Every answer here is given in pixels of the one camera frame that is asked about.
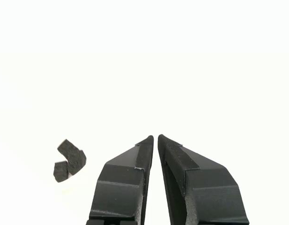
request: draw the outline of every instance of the black foam piece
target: black foam piece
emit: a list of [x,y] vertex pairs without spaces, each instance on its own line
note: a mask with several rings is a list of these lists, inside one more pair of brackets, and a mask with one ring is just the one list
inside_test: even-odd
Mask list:
[[89,221],[100,219],[104,225],[144,225],[153,146],[154,138],[149,136],[104,165]]
[[58,183],[68,179],[67,161],[55,163],[54,177]]
[[228,170],[160,135],[171,225],[248,225],[239,187]]
[[58,147],[58,151],[67,159],[67,169],[71,175],[75,175],[85,166],[86,156],[84,152],[67,139]]

